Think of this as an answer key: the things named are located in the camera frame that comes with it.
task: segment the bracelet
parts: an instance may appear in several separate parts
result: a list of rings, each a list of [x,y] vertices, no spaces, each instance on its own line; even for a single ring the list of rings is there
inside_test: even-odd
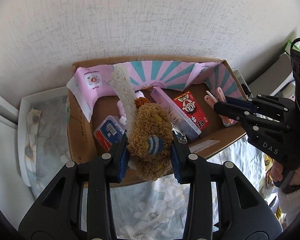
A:
[[[290,194],[300,189],[300,185],[288,185],[285,189],[283,189],[283,193]]]

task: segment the handle grip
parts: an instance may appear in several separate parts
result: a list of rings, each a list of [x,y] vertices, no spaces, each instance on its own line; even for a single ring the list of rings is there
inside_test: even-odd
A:
[[[274,182],[274,185],[279,188],[286,188],[289,185],[289,182],[292,180],[295,171],[290,171],[287,168],[283,168],[282,180]]]

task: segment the red box with cartoon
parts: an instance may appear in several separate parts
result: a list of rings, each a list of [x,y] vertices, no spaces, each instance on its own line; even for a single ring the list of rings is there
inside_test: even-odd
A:
[[[195,99],[190,91],[178,96],[173,100],[176,105],[191,119],[192,122],[202,131],[209,125],[209,120],[196,104]]]

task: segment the white flower print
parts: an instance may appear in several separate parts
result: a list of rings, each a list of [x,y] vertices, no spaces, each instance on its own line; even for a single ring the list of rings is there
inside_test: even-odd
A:
[[[135,213],[134,216],[150,224],[167,223],[169,222],[169,217],[174,214],[174,210],[166,209],[167,203],[163,200],[157,200],[153,207],[148,203],[140,202],[139,208],[141,212]]]
[[[145,221],[140,221],[135,227],[124,226],[119,229],[119,239],[131,239],[131,240],[154,240],[155,235],[160,229],[150,230],[149,224]]]
[[[164,201],[167,202],[169,208],[177,210],[186,204],[189,200],[189,184],[179,184],[174,175],[169,175],[158,179],[152,183],[152,188],[159,192],[164,192]]]

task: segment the pink box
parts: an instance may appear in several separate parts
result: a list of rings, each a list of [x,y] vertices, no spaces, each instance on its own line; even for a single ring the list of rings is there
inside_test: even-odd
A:
[[[160,87],[154,87],[150,95],[191,141],[201,134],[200,129]]]

